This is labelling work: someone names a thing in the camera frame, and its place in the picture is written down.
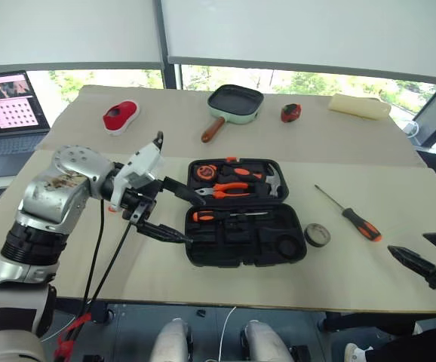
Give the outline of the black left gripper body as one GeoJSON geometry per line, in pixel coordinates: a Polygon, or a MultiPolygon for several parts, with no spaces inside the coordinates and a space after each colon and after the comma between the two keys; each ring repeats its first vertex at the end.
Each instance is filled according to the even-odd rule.
{"type": "Polygon", "coordinates": [[[162,181],[155,180],[141,188],[128,188],[124,191],[121,216],[133,225],[146,221],[156,204],[156,197],[163,190],[162,181]]]}

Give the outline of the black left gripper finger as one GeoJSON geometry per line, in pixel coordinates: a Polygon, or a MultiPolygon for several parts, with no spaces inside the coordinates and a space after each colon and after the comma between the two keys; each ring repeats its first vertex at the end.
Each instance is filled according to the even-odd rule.
{"type": "Polygon", "coordinates": [[[206,201],[194,189],[170,177],[166,176],[161,181],[161,188],[172,192],[177,198],[188,201],[192,205],[204,206],[206,204],[206,201]]]}
{"type": "Polygon", "coordinates": [[[137,232],[149,238],[175,244],[191,244],[193,240],[169,226],[154,225],[150,222],[141,222],[136,225],[137,232]]]}

